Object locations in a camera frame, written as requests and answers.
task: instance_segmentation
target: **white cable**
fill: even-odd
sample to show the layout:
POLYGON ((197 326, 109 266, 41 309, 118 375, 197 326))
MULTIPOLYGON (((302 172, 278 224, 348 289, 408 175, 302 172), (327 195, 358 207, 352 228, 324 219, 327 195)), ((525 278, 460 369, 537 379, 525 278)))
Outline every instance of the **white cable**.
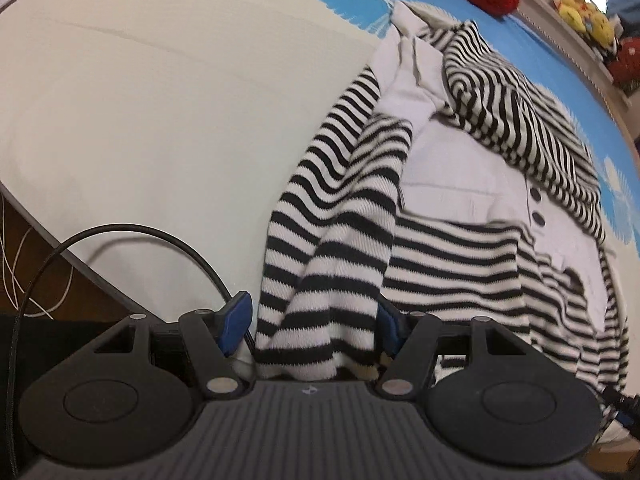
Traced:
MULTIPOLYGON (((0 246, 2 248, 2 260, 3 260, 2 261, 2 283, 4 284, 4 291, 6 292, 7 297, 9 298, 9 302, 14 306, 14 308, 16 310, 18 310, 18 297, 17 297, 17 293, 16 293, 16 290, 15 290, 15 285, 18 285, 18 289, 22 293, 24 293, 24 289, 20 285, 20 282, 18 281, 18 278, 15 275, 15 267, 17 266, 18 257, 20 256, 20 251, 22 250, 22 246, 24 245, 24 241, 25 241, 27 235, 29 234, 29 232, 33 228, 29 227, 27 232, 25 232, 25 234, 22 236, 22 239, 20 240, 20 245, 18 245, 18 250, 15 253, 14 264, 12 266, 10 266, 9 265, 9 261, 7 260, 7 257, 6 257, 6 251, 5 251, 5 247, 4 247, 4 195, 2 195, 1 193, 0 193, 0 201, 2 203, 2 212, 1 212, 2 213, 2 235, 0 237, 0 246), (13 290, 14 290, 14 298, 13 299, 11 298, 11 295, 9 294, 8 287, 6 286, 6 279, 5 279, 5 274, 4 274, 4 263, 6 263, 6 266, 9 269, 9 272, 11 273, 12 287, 13 287, 13 290)), ((54 306, 52 306, 51 308, 45 309, 43 306, 41 306, 33 298, 29 298, 31 303, 33 303, 35 306, 37 306, 42 312, 37 312, 36 314, 24 314, 25 317, 48 316, 50 319, 53 320, 53 317, 51 316, 50 313, 55 311, 66 300, 66 297, 67 297, 67 295, 69 293, 69 290, 71 289, 71 281, 73 279, 73 275, 74 275, 74 268, 72 266, 71 267, 71 271, 69 272, 69 279, 66 282, 65 291, 62 294, 62 297, 60 298, 60 300, 54 306)))

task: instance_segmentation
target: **bed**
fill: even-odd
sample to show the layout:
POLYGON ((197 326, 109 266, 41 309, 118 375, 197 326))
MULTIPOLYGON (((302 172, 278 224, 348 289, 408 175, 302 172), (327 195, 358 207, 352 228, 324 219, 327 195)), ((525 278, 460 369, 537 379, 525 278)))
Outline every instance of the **bed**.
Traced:
MULTIPOLYGON (((273 205, 384 37, 393 1, 17 0, 0 14, 0 182, 57 240, 101 223, 150 224, 256 300, 273 205)), ((517 18, 496 20, 466 0, 407 1, 475 20, 576 116, 621 262, 634 359, 640 182, 616 125, 517 18)), ((219 304, 179 254, 121 238, 88 240, 74 254, 165 320, 219 304)), ((633 367, 628 382, 640 391, 633 367)))

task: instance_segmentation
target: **cable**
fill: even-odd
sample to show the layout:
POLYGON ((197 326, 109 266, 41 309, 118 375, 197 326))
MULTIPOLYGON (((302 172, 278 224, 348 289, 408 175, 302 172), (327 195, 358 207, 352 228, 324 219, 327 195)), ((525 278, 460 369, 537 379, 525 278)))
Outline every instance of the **cable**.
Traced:
MULTIPOLYGON (((214 283, 220 296, 222 296, 225 303, 231 300, 231 294, 226 288, 225 284, 222 282, 216 271, 211 267, 207 261, 200 256, 200 254, 193 249, 191 246, 187 245, 185 242, 176 238, 173 235, 165 233, 159 229, 154 229, 153 227, 147 227, 143 225, 136 224, 108 224, 102 225, 98 227, 93 227, 91 229, 87 229, 78 234, 73 235, 71 238, 68 238, 60 245, 58 245, 49 256, 46 257, 38 272, 36 272, 35 276, 27 286, 27 290, 24 293, 24 297, 20 302, 20 309, 18 309, 18 314, 15 316, 14 322, 14 332, 11 338, 11 348, 9 352, 9 366, 7 370, 7 388, 6 388, 6 446, 9 453, 9 462, 11 464, 11 470, 14 475, 14 478, 18 476, 18 463, 15 454, 15 432, 14 432, 14 395, 15 395, 15 369, 16 369, 16 359, 17 359, 17 350, 18 350, 18 338, 20 335, 20 324, 22 322, 22 317, 24 316, 24 311, 29 304, 29 299, 31 297, 31 293, 35 288, 38 280, 43 275, 44 271, 47 270, 49 264, 53 261, 53 259, 66 251, 69 247, 74 245, 75 243, 85 240, 86 238, 92 237, 94 235, 103 234, 103 233, 113 233, 113 232, 134 232, 141 233, 148 236, 153 236, 155 238, 160 238, 165 242, 170 243, 174 247, 180 249, 183 253, 185 253, 188 257, 190 257, 197 266, 203 270, 204 273, 209 277, 209 279, 214 283)), ((254 342, 251 335, 248 333, 245 334, 245 341, 249 345, 249 341, 251 343, 254 342)))
MULTIPOLYGON (((2 215, 2 234, 0 236, 0 248, 2 249, 2 284, 4 285, 4 291, 6 292, 7 298, 9 299, 9 303, 11 303, 12 307, 14 307, 15 310, 18 310, 18 297, 15 291, 15 286, 18 286, 18 289, 20 290, 20 292, 24 293, 24 289, 22 288, 22 286, 20 285, 20 282, 18 281, 17 276, 15 275, 15 267, 17 266, 18 263, 18 257, 20 256, 20 252, 22 251, 22 246, 24 245, 24 241, 27 237, 27 235, 29 234, 29 232, 33 229, 31 227, 29 227, 29 229, 27 229, 27 232, 25 232, 25 234, 22 236, 22 239, 20 240, 20 244, 18 245, 18 250, 15 253, 15 258, 14 258, 14 264, 11 266, 9 264, 9 260, 6 256, 6 247, 5 247, 5 235, 4 235, 4 195, 2 195, 0 193, 0 202, 1 202, 1 215, 2 215), (4 264, 6 263, 7 268, 9 269, 9 272, 11 274, 11 279, 12 279, 12 285, 13 285, 13 290, 14 290, 14 298, 11 298, 11 295, 9 294, 9 289, 6 285, 6 277, 4 274, 4 264)), ((60 300, 52 307, 45 309, 43 306, 41 306, 36 300, 34 300, 33 298, 30 298, 31 303, 33 303, 35 306, 37 306, 41 312, 38 312, 36 314, 25 314, 25 317, 42 317, 42 316, 48 316, 49 319, 53 320, 53 317, 51 316, 51 312, 55 311, 58 307, 60 307, 60 305, 62 305, 65 300, 67 295, 69 294, 69 290, 71 289, 71 281, 73 279, 73 275, 74 275, 74 268, 73 266, 71 266, 71 269, 69 271, 69 279, 66 282, 66 288, 64 293, 62 294, 62 297, 60 298, 60 300)))

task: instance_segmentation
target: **silver screw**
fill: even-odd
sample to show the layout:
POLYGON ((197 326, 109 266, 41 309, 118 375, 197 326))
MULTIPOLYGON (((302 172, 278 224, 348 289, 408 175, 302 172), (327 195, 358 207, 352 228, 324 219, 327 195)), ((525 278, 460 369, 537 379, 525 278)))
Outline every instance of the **silver screw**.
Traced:
POLYGON ((414 386, 404 379, 390 379, 382 384, 382 389, 389 395, 399 397, 411 393, 414 386))
POLYGON ((215 394, 230 394, 238 387, 238 382, 231 377, 215 377, 207 381, 207 389, 215 394))

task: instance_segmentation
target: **black and white striped garment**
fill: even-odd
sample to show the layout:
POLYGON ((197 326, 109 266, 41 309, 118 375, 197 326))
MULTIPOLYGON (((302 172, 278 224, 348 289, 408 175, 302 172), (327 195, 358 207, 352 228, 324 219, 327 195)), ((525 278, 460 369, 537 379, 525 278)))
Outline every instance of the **black and white striped garment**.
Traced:
MULTIPOLYGON (((488 46, 482 52, 491 59, 482 62, 486 44, 471 22, 434 33, 431 44, 444 51, 455 98, 455 108, 444 110, 449 119, 539 181, 602 243, 589 155, 552 97, 488 46)), ((464 225, 399 209, 412 125, 374 113, 379 99, 366 68, 332 108, 271 216, 258 373, 309 381, 346 368, 375 379, 382 291, 399 308, 445 320, 491 316, 589 384, 622 389, 628 339, 604 252, 609 302, 606 331, 596 334, 584 296, 548 255, 536 253, 525 225, 464 225)), ((459 365, 455 358, 443 362, 445 370, 459 365)))

